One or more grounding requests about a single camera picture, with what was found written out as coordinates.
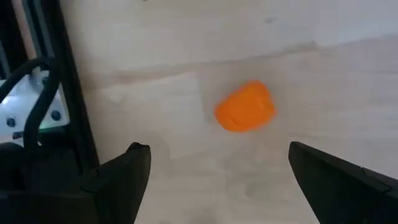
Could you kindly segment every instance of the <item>wooden surface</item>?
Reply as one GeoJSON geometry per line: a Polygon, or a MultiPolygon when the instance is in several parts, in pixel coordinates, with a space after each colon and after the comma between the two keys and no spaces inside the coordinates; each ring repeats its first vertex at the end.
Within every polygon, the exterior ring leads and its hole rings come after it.
{"type": "Polygon", "coordinates": [[[398,178],[398,37],[363,40],[397,3],[361,2],[63,1],[101,161],[152,148],[136,223],[317,223],[291,141],[398,178]],[[213,108],[252,79],[278,115],[229,133],[213,108]]]}

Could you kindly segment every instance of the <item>metal bracket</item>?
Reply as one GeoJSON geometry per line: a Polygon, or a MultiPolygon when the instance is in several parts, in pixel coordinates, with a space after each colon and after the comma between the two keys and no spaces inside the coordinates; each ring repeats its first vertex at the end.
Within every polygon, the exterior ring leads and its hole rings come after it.
{"type": "MultiPolygon", "coordinates": [[[[24,76],[6,96],[0,104],[0,134],[24,130],[27,117],[39,98],[48,75],[48,70],[33,71],[32,75],[24,76]]],[[[0,80],[0,86],[4,82],[5,80],[0,80]]],[[[62,92],[60,86],[40,125],[40,129],[69,124],[69,114],[62,92]]]]}

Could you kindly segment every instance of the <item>black cable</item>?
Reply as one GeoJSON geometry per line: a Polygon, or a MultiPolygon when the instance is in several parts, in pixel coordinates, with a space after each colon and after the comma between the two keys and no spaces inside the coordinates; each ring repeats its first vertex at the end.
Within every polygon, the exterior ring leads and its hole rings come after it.
{"type": "Polygon", "coordinates": [[[46,69],[49,70],[49,76],[43,91],[26,119],[24,127],[24,147],[29,151],[33,150],[33,155],[36,153],[36,155],[39,155],[41,151],[43,151],[37,143],[37,135],[39,133],[40,124],[57,93],[60,84],[59,74],[57,73],[61,72],[61,70],[53,58],[35,58],[17,68],[0,87],[0,102],[2,102],[25,75],[31,74],[34,68],[41,65],[44,65],[46,69]]]}

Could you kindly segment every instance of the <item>orange object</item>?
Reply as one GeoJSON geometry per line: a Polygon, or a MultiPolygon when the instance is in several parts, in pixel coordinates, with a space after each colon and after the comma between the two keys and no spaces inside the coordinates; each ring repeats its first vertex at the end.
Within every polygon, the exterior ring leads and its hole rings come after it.
{"type": "Polygon", "coordinates": [[[275,115],[267,87],[251,81],[229,95],[215,109],[215,116],[228,131],[250,131],[266,124],[275,115]]]}

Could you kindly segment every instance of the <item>light wood grain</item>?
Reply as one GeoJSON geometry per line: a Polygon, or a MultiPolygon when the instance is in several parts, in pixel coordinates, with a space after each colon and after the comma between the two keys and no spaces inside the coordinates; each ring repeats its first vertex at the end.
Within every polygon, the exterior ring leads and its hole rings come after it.
{"type": "Polygon", "coordinates": [[[398,178],[398,37],[341,44],[395,33],[396,3],[278,2],[63,2],[101,161],[152,148],[137,223],[317,223],[291,141],[398,178]],[[250,79],[278,114],[229,133],[213,108],[250,79]]]}

